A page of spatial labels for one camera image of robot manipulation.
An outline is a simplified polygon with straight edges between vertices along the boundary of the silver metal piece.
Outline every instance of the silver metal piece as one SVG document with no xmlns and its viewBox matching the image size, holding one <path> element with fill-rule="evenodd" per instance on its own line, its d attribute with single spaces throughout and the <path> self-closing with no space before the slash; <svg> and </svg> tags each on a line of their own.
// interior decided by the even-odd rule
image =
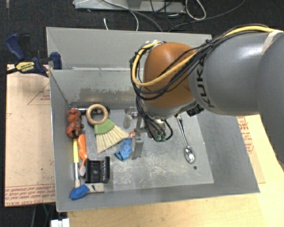
<svg viewBox="0 0 284 227">
<path fill-rule="evenodd" d="M 123 120 L 123 127 L 128 129 L 131 126 L 132 119 L 138 117 L 137 109 L 135 107 L 128 107 L 124 110 L 125 117 Z"/>
<path fill-rule="evenodd" d="M 183 124 L 183 119 L 180 115 L 176 117 L 184 143 L 185 143 L 185 149 L 184 149 L 184 157 L 186 161 L 190 164 L 194 163 L 195 161 L 195 154 L 191 146 L 188 145 L 187 139 L 186 139 L 186 134 L 185 134 L 185 128 Z"/>
<path fill-rule="evenodd" d="M 138 157 L 141 157 L 143 143 L 144 141 L 141 139 L 141 134 L 135 134 L 132 140 L 133 160 L 135 160 Z"/>
<path fill-rule="evenodd" d="M 132 112 L 132 118 L 135 119 L 138 117 L 138 112 Z"/>
</svg>

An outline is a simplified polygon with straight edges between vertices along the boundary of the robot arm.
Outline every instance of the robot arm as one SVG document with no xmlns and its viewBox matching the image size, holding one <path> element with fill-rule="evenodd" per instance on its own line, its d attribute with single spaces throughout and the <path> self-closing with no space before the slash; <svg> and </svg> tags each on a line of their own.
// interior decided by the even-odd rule
<svg viewBox="0 0 284 227">
<path fill-rule="evenodd" d="M 138 81 L 139 59 L 150 51 Z M 158 121 L 203 109 L 260 114 L 284 163 L 284 33 L 260 25 L 232 28 L 198 48 L 154 41 L 131 60 L 137 107 L 151 129 Z"/>
</svg>

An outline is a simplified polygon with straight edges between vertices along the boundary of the blue clamp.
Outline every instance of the blue clamp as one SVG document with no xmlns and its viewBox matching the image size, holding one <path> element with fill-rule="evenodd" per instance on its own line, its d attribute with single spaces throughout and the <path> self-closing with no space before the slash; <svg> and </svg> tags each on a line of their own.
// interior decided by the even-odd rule
<svg viewBox="0 0 284 227">
<path fill-rule="evenodd" d="M 61 70 L 62 69 L 62 61 L 61 61 L 61 56 L 58 52 L 53 52 L 50 55 L 50 58 L 53 61 L 53 68 L 56 70 Z"/>
<path fill-rule="evenodd" d="M 17 33 L 9 36 L 5 40 L 5 45 L 7 46 L 8 50 L 18 58 L 18 61 L 23 61 L 25 59 L 25 54 L 21 50 L 17 37 Z"/>
<path fill-rule="evenodd" d="M 41 64 L 44 61 L 53 61 L 54 69 L 62 69 L 62 61 L 59 53 L 53 52 L 49 58 L 43 60 L 39 60 L 37 57 L 31 58 L 29 50 L 29 35 L 21 35 L 19 40 L 21 40 L 22 43 L 19 43 L 17 33 L 12 34 L 5 40 L 5 45 L 7 46 L 8 50 L 18 59 L 18 61 L 15 63 L 15 68 L 17 68 L 19 72 L 35 73 L 48 77 L 47 68 Z M 20 44 L 26 49 L 25 52 L 23 52 L 21 49 Z"/>
<path fill-rule="evenodd" d="M 115 156 L 123 161 L 129 158 L 132 152 L 132 138 L 126 138 L 122 141 L 121 148 L 115 153 Z"/>
</svg>

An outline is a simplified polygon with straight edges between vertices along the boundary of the black object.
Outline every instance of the black object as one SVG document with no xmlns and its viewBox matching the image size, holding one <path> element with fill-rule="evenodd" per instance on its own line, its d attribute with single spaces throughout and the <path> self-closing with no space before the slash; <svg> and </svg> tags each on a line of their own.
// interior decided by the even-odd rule
<svg viewBox="0 0 284 227">
<path fill-rule="evenodd" d="M 197 104 L 194 108 L 187 110 L 186 113 L 189 117 L 192 117 L 198 113 L 201 113 L 203 110 L 204 109 L 199 104 Z"/>
<path fill-rule="evenodd" d="M 86 161 L 85 183 L 107 183 L 110 178 L 110 157 Z"/>
</svg>

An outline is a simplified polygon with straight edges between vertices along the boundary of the blue plastic object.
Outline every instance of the blue plastic object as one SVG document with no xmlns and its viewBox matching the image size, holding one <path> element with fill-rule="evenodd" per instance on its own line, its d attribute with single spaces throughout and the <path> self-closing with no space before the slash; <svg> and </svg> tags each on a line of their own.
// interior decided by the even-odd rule
<svg viewBox="0 0 284 227">
<path fill-rule="evenodd" d="M 124 161 L 129 158 L 130 153 L 132 152 L 132 138 L 126 138 L 122 141 L 120 150 L 115 153 L 115 156 Z"/>
<path fill-rule="evenodd" d="M 62 69 L 62 61 L 60 54 L 58 52 L 53 52 L 50 55 L 52 61 L 53 61 L 53 68 L 56 70 L 61 70 Z"/>
<path fill-rule="evenodd" d="M 32 60 L 36 65 L 36 68 L 32 71 L 32 73 L 36 73 L 36 74 L 47 77 L 47 74 L 46 74 L 47 68 L 43 65 L 42 66 L 40 65 L 39 59 L 37 57 L 33 57 Z"/>
<path fill-rule="evenodd" d="M 72 190 L 70 197 L 73 200 L 80 199 L 84 197 L 87 193 L 89 193 L 89 191 L 89 188 L 84 184 Z"/>
<path fill-rule="evenodd" d="M 18 37 L 17 33 L 9 36 L 5 40 L 5 45 L 7 46 L 8 50 L 11 53 L 13 53 L 15 56 L 17 56 L 18 61 L 23 61 L 25 59 L 25 54 L 21 50 L 21 47 L 20 47 L 18 40 L 17 40 L 17 37 Z"/>
</svg>

